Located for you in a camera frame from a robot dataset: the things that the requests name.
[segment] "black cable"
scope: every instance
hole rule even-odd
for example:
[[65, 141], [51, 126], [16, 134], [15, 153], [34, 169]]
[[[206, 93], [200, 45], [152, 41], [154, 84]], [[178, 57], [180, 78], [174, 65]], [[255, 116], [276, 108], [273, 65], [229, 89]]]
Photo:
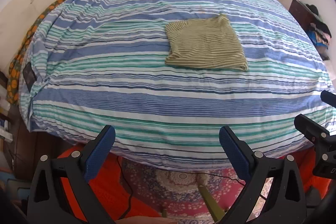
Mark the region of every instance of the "black cable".
[[117, 162], [118, 162], [118, 165], [120, 167], [120, 171], [121, 171], [121, 175], [124, 179], [124, 181], [126, 182], [126, 184], [128, 185], [128, 187], [130, 188], [131, 190], [131, 194], [128, 198], [128, 208], [126, 209], [126, 211], [118, 218], [118, 220], [120, 219], [123, 219], [125, 218], [125, 216], [129, 213], [129, 211], [131, 210], [131, 207], [132, 207], [132, 204], [131, 204], [131, 200], [132, 200], [132, 196], [133, 196], [133, 189], [131, 187], [131, 185], [128, 183], [128, 181], [126, 180], [125, 176], [124, 176], [124, 172], [123, 172], [123, 169], [121, 168], [121, 165], [120, 165], [120, 162], [119, 162], [119, 156], [117, 156]]
[[[206, 175], [211, 175], [211, 176], [215, 176], [215, 177], [220, 177], [220, 178], [224, 178], [224, 179], [230, 179], [230, 180], [235, 180], [236, 182], [238, 182], [240, 185], [245, 186], [244, 183], [240, 182], [238, 179], [233, 179], [230, 177], [226, 177], [226, 176], [221, 176], [221, 175], [217, 175], [217, 174], [213, 174], [213, 173], [205, 173], [205, 172], [200, 172], [200, 173], [191, 173], [191, 172], [182, 172], [182, 171], [173, 171], [173, 172], [179, 172], [179, 173], [187, 173], [187, 174], [206, 174]], [[266, 197], [264, 197], [262, 194], [259, 195], [262, 199], [266, 200]]]
[[11, 151], [11, 149], [9, 148], [9, 145], [8, 145], [8, 143], [7, 143], [6, 141], [4, 141], [4, 143], [5, 143], [5, 145], [6, 145], [7, 151], [8, 151], [8, 153], [9, 153], [10, 157], [12, 158], [12, 160], [15, 160], [15, 158], [17, 158], [17, 159], [21, 160], [23, 163], [26, 163], [25, 160], [23, 160], [22, 158], [20, 158], [18, 155], [15, 155], [15, 154]]

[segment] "bed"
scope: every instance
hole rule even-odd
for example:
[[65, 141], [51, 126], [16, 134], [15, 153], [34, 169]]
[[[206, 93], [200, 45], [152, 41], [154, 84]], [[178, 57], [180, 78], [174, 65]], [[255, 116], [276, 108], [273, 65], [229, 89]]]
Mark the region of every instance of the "bed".
[[[248, 71], [165, 65], [166, 24], [225, 14]], [[20, 111], [30, 131], [87, 142], [106, 124], [112, 152], [168, 170], [230, 167], [218, 141], [229, 125], [253, 150], [280, 157], [309, 146], [300, 113], [335, 131], [334, 92], [313, 44], [276, 0], [66, 0], [37, 28], [23, 59]]]

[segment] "patterned rug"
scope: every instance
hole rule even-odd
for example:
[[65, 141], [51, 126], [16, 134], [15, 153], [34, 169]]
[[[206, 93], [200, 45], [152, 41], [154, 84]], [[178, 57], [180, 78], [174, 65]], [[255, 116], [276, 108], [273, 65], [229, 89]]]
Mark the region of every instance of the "patterned rug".
[[[219, 206], [225, 211], [232, 206], [243, 188], [236, 180], [229, 179], [238, 179], [233, 168], [206, 172], [211, 174], [191, 174], [160, 170], [123, 159], [122, 169], [125, 179], [133, 189], [134, 197], [158, 212], [165, 209], [167, 217], [178, 220], [179, 224], [213, 223], [198, 191], [198, 185], [206, 186]], [[267, 196], [271, 183], [272, 179], [267, 179], [261, 193], [263, 196]], [[121, 184], [129, 191], [129, 187], [122, 178]], [[249, 219], [259, 215], [263, 204], [264, 200], [259, 198]]]

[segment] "folded shirt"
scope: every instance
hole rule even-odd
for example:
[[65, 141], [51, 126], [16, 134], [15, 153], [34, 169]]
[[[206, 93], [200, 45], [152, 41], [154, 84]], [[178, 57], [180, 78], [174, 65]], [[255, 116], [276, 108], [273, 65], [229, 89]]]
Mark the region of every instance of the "folded shirt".
[[170, 43], [167, 65], [246, 71], [243, 47], [228, 18], [175, 21], [166, 25]]

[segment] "orange fabric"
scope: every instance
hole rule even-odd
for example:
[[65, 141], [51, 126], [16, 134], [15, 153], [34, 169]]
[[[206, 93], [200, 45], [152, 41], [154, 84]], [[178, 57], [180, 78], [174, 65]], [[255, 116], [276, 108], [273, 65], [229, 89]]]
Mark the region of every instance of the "orange fabric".
[[[75, 145], [65, 151], [59, 157], [67, 157], [73, 151], [81, 151], [82, 149], [83, 145]], [[104, 209], [113, 220], [117, 220], [128, 208], [129, 193], [127, 193], [126, 190], [119, 183], [120, 174], [121, 171], [117, 163], [117, 156], [109, 153], [97, 177], [89, 182], [90, 187], [97, 196], [101, 205], [104, 207]], [[72, 192], [68, 179], [62, 179], [62, 184], [74, 215], [77, 218], [86, 221]], [[158, 212], [156, 212], [153, 208], [147, 206], [146, 204], [134, 197], [132, 197], [131, 204], [131, 211], [127, 214], [127, 217], [160, 216]]]
[[330, 183], [330, 179], [320, 178], [313, 175], [313, 169], [315, 166], [315, 150], [311, 147], [306, 150], [298, 151], [292, 154], [299, 167], [304, 191], [308, 191], [311, 186], [319, 190], [321, 197], [323, 198]]
[[21, 71], [21, 65], [23, 63], [23, 59], [25, 56], [25, 53], [27, 51], [28, 45], [33, 39], [33, 35], [37, 30], [37, 27], [40, 25], [42, 20], [46, 17], [46, 15], [51, 12], [55, 7], [57, 7], [59, 4], [64, 2], [65, 0], [57, 0], [54, 3], [52, 3], [45, 11], [36, 19], [35, 23], [29, 28], [28, 32], [26, 33], [26, 36], [24, 37], [21, 47], [18, 51], [18, 54], [15, 56], [15, 58], [12, 60], [12, 62], [9, 65], [9, 78], [7, 83], [7, 101], [11, 104], [18, 104], [18, 80], [20, 76]]

